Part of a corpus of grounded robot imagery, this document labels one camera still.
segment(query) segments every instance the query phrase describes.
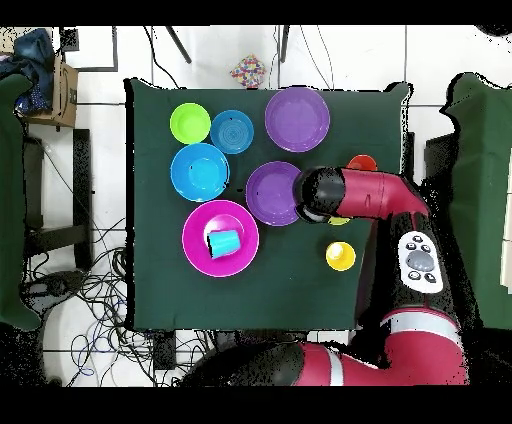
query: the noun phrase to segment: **green bowl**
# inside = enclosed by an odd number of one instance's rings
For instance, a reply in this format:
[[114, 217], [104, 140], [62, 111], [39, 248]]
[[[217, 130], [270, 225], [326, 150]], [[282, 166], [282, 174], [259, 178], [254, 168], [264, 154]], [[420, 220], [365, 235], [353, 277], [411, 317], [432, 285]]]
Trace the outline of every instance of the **green bowl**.
[[171, 115], [171, 133], [183, 144], [203, 141], [210, 132], [212, 122], [204, 107], [196, 103], [183, 103]]

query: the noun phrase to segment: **fabric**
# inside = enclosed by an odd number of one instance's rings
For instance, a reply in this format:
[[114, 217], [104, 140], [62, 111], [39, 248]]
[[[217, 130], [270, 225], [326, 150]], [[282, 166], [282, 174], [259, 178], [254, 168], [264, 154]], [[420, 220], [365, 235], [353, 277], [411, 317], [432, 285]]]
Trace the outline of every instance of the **fabric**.
[[14, 41], [14, 54], [0, 62], [0, 79], [21, 73], [34, 84], [16, 102], [21, 113], [52, 109], [54, 63], [52, 41], [43, 28], [17, 38]]
[[14, 102], [30, 88], [23, 75], [0, 80], [0, 322], [22, 330], [40, 325], [38, 315], [21, 301], [25, 244], [23, 132]]
[[512, 296], [500, 285], [512, 91], [464, 73], [452, 82], [445, 114], [458, 128], [449, 213], [486, 328], [512, 329]]
[[246, 88], [258, 88], [266, 72], [263, 62], [254, 54], [250, 54], [231, 71], [231, 76]]
[[[399, 83], [387, 92], [319, 91], [331, 116], [322, 143], [306, 153], [279, 148], [265, 130], [265, 108], [277, 91], [163, 90], [137, 79], [125, 80], [127, 140], [134, 140], [135, 229], [134, 326], [137, 329], [349, 329], [354, 327], [359, 270], [371, 222], [352, 219], [345, 225], [311, 225], [297, 221], [270, 227], [257, 221], [260, 244], [242, 272], [228, 278], [201, 274], [186, 259], [181, 243], [183, 224], [198, 203], [181, 197], [169, 179], [169, 166], [183, 147], [169, 130], [169, 118], [182, 103], [202, 105], [213, 119], [236, 109], [254, 126], [254, 140], [245, 152], [228, 155], [229, 186], [218, 199], [244, 207], [245, 185], [265, 162], [281, 160], [299, 169], [348, 164], [357, 154], [371, 155], [379, 170], [400, 170], [402, 102], [409, 86]], [[203, 143], [210, 142], [208, 137]], [[127, 142], [128, 151], [132, 151]], [[325, 249], [346, 241], [356, 251], [348, 271], [332, 270]]]

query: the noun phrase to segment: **red cup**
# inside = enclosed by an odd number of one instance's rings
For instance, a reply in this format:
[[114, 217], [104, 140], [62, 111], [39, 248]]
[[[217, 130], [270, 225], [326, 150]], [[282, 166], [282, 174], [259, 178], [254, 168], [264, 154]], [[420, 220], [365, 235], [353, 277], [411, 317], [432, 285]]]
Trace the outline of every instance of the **red cup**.
[[377, 162], [371, 156], [357, 155], [348, 163], [347, 168], [359, 169], [360, 171], [376, 171]]

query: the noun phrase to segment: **cardboard box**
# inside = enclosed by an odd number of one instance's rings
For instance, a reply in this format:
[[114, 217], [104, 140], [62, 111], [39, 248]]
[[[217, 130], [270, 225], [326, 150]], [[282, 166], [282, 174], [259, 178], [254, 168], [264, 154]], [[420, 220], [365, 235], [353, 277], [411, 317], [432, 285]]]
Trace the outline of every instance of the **cardboard box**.
[[48, 112], [26, 116], [31, 124], [75, 127], [78, 71], [62, 62], [62, 56], [55, 56], [53, 74], [53, 109]]
[[14, 53], [14, 40], [33, 31], [36, 28], [44, 28], [52, 40], [52, 27], [0, 27], [0, 55]]

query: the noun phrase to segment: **blue bowl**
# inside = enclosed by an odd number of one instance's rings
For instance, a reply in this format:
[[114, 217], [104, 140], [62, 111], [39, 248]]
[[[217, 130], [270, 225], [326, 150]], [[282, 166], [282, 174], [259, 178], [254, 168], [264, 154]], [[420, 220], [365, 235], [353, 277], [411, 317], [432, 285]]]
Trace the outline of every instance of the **blue bowl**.
[[210, 137], [219, 150], [234, 155], [251, 145], [254, 127], [245, 113], [239, 110], [226, 110], [213, 120]]
[[226, 188], [229, 164], [215, 146], [190, 144], [176, 153], [170, 174], [174, 188], [185, 199], [206, 202], [215, 199]]

